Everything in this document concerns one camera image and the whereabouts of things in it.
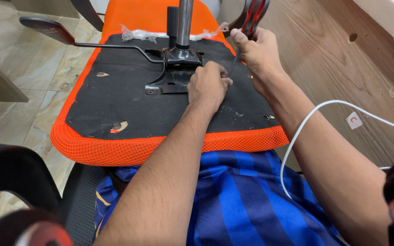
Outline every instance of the screw hole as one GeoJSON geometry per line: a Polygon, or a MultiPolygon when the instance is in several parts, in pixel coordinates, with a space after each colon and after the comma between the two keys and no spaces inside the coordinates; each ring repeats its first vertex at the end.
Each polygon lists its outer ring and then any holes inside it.
{"type": "Polygon", "coordinates": [[[355,42],[355,40],[357,40],[357,37],[358,37],[358,34],[356,34],[356,33],[352,33],[350,36],[349,36],[349,42],[355,42]]]}

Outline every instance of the marble floor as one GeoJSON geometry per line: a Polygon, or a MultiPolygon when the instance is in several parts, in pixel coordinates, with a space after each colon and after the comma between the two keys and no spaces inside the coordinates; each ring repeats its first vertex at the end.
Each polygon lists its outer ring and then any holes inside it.
{"type": "MultiPolygon", "coordinates": [[[[74,161],[52,146],[49,134],[93,48],[67,46],[32,31],[19,23],[22,16],[58,21],[78,42],[98,43],[101,32],[82,17],[17,11],[9,1],[0,0],[0,70],[30,99],[26,103],[0,102],[0,143],[37,152],[62,194],[74,161]]],[[[26,208],[20,199],[0,192],[0,217],[20,208],[26,208]]]]}

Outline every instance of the orange mesh seat cushion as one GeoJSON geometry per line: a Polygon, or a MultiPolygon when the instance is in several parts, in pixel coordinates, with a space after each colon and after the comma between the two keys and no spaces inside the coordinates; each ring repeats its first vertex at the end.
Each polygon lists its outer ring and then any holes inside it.
{"type": "MultiPolygon", "coordinates": [[[[179,0],[110,0],[105,15],[102,39],[121,33],[120,24],[129,30],[141,29],[152,32],[166,32],[167,6],[178,6],[179,0]]],[[[194,0],[191,34],[200,34],[203,29],[214,31],[216,20],[205,4],[194,0]]],[[[232,53],[232,47],[220,32],[213,40],[223,42],[232,53]]],[[[71,160],[86,165],[126,166],[140,165],[165,137],[135,138],[126,140],[101,140],[81,137],[65,123],[67,113],[75,101],[80,87],[88,75],[100,48],[92,53],[85,69],[68,96],[51,130],[54,147],[71,160]]],[[[207,133],[203,152],[213,150],[264,151],[288,143],[281,126],[248,131],[207,133]]]]}

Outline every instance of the plastic wrap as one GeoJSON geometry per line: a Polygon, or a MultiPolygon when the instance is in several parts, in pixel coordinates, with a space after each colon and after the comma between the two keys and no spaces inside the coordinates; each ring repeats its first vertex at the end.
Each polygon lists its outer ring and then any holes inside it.
{"type": "MultiPolygon", "coordinates": [[[[122,39],[123,42],[126,42],[130,39],[140,39],[140,40],[149,40],[150,42],[156,42],[156,38],[168,38],[168,35],[165,32],[149,32],[149,31],[144,31],[144,30],[133,30],[130,31],[127,29],[127,27],[123,24],[121,25],[121,31],[123,32],[122,34],[122,39]]],[[[203,33],[200,33],[198,35],[190,35],[189,39],[191,41],[198,41],[203,38],[212,38],[218,35],[220,31],[228,31],[229,30],[229,24],[227,22],[223,22],[215,31],[209,32],[206,29],[203,29],[203,33]]]]}

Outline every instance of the paper label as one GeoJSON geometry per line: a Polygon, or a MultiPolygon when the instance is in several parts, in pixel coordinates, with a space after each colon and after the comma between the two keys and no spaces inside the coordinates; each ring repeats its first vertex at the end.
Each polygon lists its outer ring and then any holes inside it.
{"type": "Polygon", "coordinates": [[[352,112],[347,118],[346,118],[347,123],[351,127],[351,130],[360,127],[363,125],[361,122],[361,119],[358,117],[357,113],[352,112]]]}

